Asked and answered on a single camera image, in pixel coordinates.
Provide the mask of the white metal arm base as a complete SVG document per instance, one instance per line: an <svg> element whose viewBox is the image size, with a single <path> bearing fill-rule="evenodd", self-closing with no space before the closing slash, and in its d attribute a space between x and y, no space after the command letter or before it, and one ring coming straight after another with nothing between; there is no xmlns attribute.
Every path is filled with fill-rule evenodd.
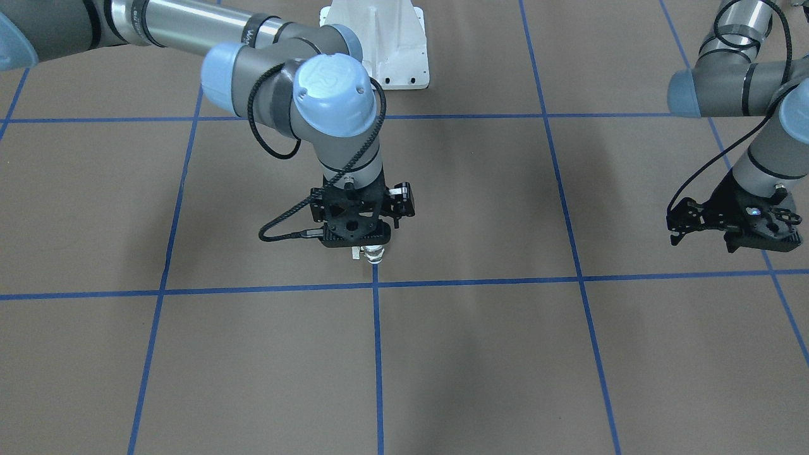
<svg viewBox="0 0 809 455"><path fill-rule="evenodd" d="M324 24L352 29L362 45L362 64L385 89L430 85L425 13L412 2L332 1L320 10Z"/></svg>

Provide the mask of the black gripper camera right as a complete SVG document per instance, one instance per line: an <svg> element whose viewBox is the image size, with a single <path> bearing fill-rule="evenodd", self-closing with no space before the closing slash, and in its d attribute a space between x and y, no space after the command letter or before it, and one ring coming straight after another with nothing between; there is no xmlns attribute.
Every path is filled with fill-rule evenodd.
<svg viewBox="0 0 809 455"><path fill-rule="evenodd" d="M415 197L408 182L388 187L385 178L376 178L361 189L350 184L324 185L311 189L310 196L312 218L326 231L373 231L380 217L393 219L398 228L399 219L415 215Z"/></svg>

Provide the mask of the black gripper camera left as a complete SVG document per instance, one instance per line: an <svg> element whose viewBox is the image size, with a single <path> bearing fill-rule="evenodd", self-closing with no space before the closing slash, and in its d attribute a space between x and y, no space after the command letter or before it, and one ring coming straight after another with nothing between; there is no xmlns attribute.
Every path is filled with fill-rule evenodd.
<svg viewBox="0 0 809 455"><path fill-rule="evenodd" d="M694 231L739 231L750 229L760 235L781 239L798 230L803 219L786 185L777 183L764 196L749 193L728 173L711 197L703 203L683 198L667 211L670 243L679 244Z"/></svg>

